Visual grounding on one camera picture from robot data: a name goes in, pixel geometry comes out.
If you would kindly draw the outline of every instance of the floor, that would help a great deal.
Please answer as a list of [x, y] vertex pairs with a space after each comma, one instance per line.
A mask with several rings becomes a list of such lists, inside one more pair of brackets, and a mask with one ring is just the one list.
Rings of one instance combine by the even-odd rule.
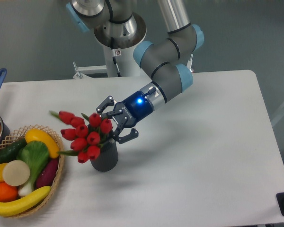
[[[0, 1], [0, 68], [6, 82], [71, 79], [77, 66], [103, 65], [92, 32], [71, 23], [66, 0]], [[136, 0], [146, 40], [159, 43], [166, 28], [155, 0]], [[195, 72], [252, 70], [269, 116], [284, 100], [284, 0], [185, 0], [205, 35], [194, 54]], [[274, 128], [284, 162], [284, 118]]]

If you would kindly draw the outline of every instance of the wicker basket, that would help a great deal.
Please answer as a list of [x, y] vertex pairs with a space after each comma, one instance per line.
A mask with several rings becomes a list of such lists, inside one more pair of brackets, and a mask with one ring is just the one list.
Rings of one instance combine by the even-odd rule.
[[[30, 125], [30, 126], [25, 126], [24, 128], [20, 128], [18, 130], [15, 130], [14, 132], [11, 132], [9, 136], [5, 137], [5, 140], [2, 141], [2, 143], [0, 144], [0, 150], [2, 150], [4, 147], [6, 147], [7, 145], [11, 144], [14, 141], [17, 141], [20, 138], [23, 138], [26, 134], [26, 132], [29, 129], [40, 129], [43, 130], [45, 132], [47, 132], [57, 143], [57, 145], [59, 146], [60, 150], [64, 150], [63, 147], [63, 142], [61, 140], [61, 137], [59, 137], [59, 135], [53, 131], [52, 129], [50, 129], [49, 127], [45, 127], [45, 126], [40, 126], [40, 125]], [[40, 210], [48, 201], [49, 199], [52, 197], [52, 195], [54, 194], [54, 192], [57, 189], [57, 186], [59, 184], [61, 175], [62, 175], [62, 169], [63, 169], [63, 165], [64, 165], [64, 155], [60, 155], [59, 156], [59, 165], [58, 165], [58, 170], [56, 172], [56, 177], [53, 180], [53, 184], [51, 187], [51, 190], [48, 194], [48, 196], [39, 204], [37, 204], [36, 206], [32, 207], [29, 210], [26, 210], [20, 214], [17, 215], [13, 215], [13, 216], [9, 216], [8, 218], [23, 218], [26, 217], [28, 215], [31, 215], [35, 212], [37, 212], [38, 210]]]

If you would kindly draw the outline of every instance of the lettuce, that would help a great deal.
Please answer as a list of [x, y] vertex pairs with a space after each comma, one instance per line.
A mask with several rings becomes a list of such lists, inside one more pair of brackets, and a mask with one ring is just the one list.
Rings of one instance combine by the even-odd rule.
[[18, 190], [19, 196], [23, 197], [34, 191], [35, 182], [48, 163], [49, 151], [43, 142], [32, 141], [19, 151], [17, 159], [24, 161], [30, 170], [29, 179]]

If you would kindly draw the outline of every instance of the fruit basket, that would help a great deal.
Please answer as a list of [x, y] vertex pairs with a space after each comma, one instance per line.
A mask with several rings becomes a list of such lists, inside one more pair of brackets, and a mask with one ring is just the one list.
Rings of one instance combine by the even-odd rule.
[[[38, 129], [38, 130], [46, 132], [54, 140], [54, 142], [58, 146], [59, 150], [63, 151], [63, 149], [64, 149], [63, 142], [62, 142], [62, 139], [59, 137], [59, 135], [55, 131], [50, 129], [49, 127], [40, 126], [40, 125], [25, 126], [23, 128], [19, 128], [18, 130], [15, 130], [14, 132], [11, 132], [10, 135], [6, 136], [5, 140], [3, 140], [2, 143], [0, 144], [0, 151], [2, 149], [4, 149], [6, 146], [10, 145], [11, 143], [24, 138], [25, 134], [31, 129]], [[29, 208], [29, 209], [27, 209], [27, 210], [25, 210], [25, 211], [23, 211], [19, 214], [10, 215], [10, 216], [6, 216], [6, 217], [8, 217], [8, 218], [22, 218], [22, 217], [29, 216], [29, 215], [37, 212], [38, 210], [40, 210], [50, 200], [50, 198], [53, 196], [53, 194], [57, 190], [57, 187], [58, 187], [61, 175], [62, 175], [62, 169], [63, 169], [63, 165], [64, 165], [65, 156], [59, 155], [57, 157], [57, 159], [59, 160], [59, 163], [58, 163], [57, 171], [56, 171], [56, 174], [55, 174], [55, 177], [54, 177], [54, 180], [53, 180], [53, 183], [51, 185], [51, 188], [50, 188], [48, 195], [44, 199], [42, 199], [40, 202], [38, 202], [35, 206], [33, 206], [32, 208]]]

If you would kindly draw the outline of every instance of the black vase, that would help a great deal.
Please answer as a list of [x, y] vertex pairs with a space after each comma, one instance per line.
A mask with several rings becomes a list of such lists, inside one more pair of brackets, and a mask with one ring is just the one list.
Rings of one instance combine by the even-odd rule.
[[116, 142], [105, 143], [101, 148], [100, 155], [94, 161], [90, 161], [93, 167], [100, 172], [107, 172], [113, 169], [118, 162], [118, 150]]

